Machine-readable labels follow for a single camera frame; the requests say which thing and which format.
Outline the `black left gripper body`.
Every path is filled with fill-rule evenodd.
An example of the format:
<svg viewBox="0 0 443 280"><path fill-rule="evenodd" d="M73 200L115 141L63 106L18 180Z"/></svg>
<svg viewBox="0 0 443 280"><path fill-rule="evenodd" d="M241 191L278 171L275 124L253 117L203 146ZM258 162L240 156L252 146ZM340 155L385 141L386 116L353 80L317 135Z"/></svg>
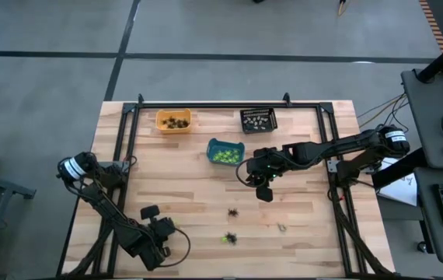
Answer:
<svg viewBox="0 0 443 280"><path fill-rule="evenodd" d="M168 217L157 219L157 216L160 214L158 205L142 208L140 213L143 220L149 220L146 229L151 235L154 244L158 247L163 247L163 244L168 240L169 236L176 231L172 219Z"/></svg>

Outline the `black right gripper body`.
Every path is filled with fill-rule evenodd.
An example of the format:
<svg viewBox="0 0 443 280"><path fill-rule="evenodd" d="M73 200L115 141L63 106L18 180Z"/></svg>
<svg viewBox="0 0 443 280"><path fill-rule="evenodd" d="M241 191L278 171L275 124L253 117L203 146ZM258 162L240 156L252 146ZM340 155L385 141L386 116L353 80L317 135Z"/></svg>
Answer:
<svg viewBox="0 0 443 280"><path fill-rule="evenodd" d="M285 172L283 156L276 147L257 149L253 158L246 163L246 183L256 189L256 197L261 201L272 202L274 199L270 182Z"/></svg>

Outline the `teal plastic bin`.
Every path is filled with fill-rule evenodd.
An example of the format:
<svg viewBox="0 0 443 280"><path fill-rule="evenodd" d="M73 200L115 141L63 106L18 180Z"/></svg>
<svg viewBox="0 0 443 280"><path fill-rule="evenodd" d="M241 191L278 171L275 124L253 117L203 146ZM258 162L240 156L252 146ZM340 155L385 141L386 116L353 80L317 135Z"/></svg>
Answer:
<svg viewBox="0 0 443 280"><path fill-rule="evenodd" d="M238 163L223 163L221 162L217 162L217 160L214 159L214 155L219 152L219 151L229 151L229 150L234 150L234 152L238 152L240 154L240 156L242 157L242 161L244 160L244 156L245 156L245 146L243 143L239 142L239 143L234 143L234 142L223 142L223 141L219 141L216 138L212 138L209 142L208 142L208 147L207 147L207 158L211 163L215 163L215 164L221 164L221 165L226 165L226 166L237 166L239 165L242 161L238 162Z"/></svg>

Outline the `black mesh plastic basket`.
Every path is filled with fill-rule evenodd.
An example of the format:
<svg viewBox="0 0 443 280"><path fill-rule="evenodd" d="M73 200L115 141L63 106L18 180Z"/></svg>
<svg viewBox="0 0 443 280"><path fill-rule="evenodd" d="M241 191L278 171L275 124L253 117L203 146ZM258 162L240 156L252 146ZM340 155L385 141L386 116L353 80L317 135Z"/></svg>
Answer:
<svg viewBox="0 0 443 280"><path fill-rule="evenodd" d="M265 117L266 119L270 119L269 128L265 129L263 125L261 125L262 130L256 130L255 127L258 127L259 121L254 121L253 124L244 124L244 120L249 120L251 118L255 118L257 116ZM240 110L240 120L242 125L242 131L245 134L256 134L256 133L264 133L264 132L272 132L277 129L277 118L272 107L264 107L264 108L254 108L254 109L246 109Z"/></svg>

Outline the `orange plastic bin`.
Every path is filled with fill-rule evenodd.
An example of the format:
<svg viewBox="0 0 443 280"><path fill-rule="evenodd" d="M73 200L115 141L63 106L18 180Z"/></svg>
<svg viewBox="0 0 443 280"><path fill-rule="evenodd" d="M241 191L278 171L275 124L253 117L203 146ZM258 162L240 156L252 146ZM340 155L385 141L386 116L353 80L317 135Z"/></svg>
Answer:
<svg viewBox="0 0 443 280"><path fill-rule="evenodd" d="M168 123L171 124L179 124L179 123L172 123L169 121L170 117L174 117L177 119L181 118L183 120L188 120L190 122L190 125L185 128L178 128L178 129L168 129L167 125ZM167 125L162 125L162 120L167 120ZM188 133L192 127L192 114L190 109L184 108L182 110L159 110L156 113L156 119L155 119L156 127L157 129L163 133L163 134L185 134Z"/></svg>

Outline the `white printed sheet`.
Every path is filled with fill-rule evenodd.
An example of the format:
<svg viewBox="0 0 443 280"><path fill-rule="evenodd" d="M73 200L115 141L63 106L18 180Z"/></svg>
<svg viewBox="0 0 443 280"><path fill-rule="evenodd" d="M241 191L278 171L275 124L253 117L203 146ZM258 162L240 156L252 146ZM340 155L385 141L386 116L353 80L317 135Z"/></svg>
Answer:
<svg viewBox="0 0 443 280"><path fill-rule="evenodd" d="M381 187L378 194L384 198L417 207L417 181L414 173Z"/></svg>

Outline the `grey desk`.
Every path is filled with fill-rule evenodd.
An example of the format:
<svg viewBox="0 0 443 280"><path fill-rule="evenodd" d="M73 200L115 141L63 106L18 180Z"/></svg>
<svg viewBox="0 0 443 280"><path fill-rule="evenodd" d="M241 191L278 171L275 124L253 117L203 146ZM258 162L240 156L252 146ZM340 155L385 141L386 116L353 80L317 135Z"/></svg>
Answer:
<svg viewBox="0 0 443 280"><path fill-rule="evenodd" d="M427 252L435 254L443 263L443 201L439 190L443 185L443 170L417 167L413 174L424 219L423 234Z"/></svg>
<svg viewBox="0 0 443 280"><path fill-rule="evenodd" d="M412 70L402 72L401 79L427 165L443 169L443 74L423 83Z"/></svg>

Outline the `black aluminium table frame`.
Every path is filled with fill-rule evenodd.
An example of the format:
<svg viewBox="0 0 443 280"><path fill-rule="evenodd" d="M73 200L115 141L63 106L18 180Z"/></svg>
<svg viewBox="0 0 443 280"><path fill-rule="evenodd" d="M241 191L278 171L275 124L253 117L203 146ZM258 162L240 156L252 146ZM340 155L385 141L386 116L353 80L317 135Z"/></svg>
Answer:
<svg viewBox="0 0 443 280"><path fill-rule="evenodd" d="M263 147L357 134L352 103L274 101L277 129L247 135L239 112L252 106L250 101L103 103L92 151L105 162L128 153L137 159L127 186L114 195L116 202L133 219L142 208L158 205L162 215L178 223L178 232L168 240L172 256L162 268L146 270L139 258L108 239L81 280L340 278L365 271L351 239L336 223L327 197L332 176L325 165L276 179L274 200L266 203L240 184L244 170L213 164L206 156L212 138L241 142L251 155ZM159 110L184 108L192 114L188 133L157 129ZM239 216L228 217L229 208L237 208ZM226 233L237 235L236 245L222 242Z"/></svg>

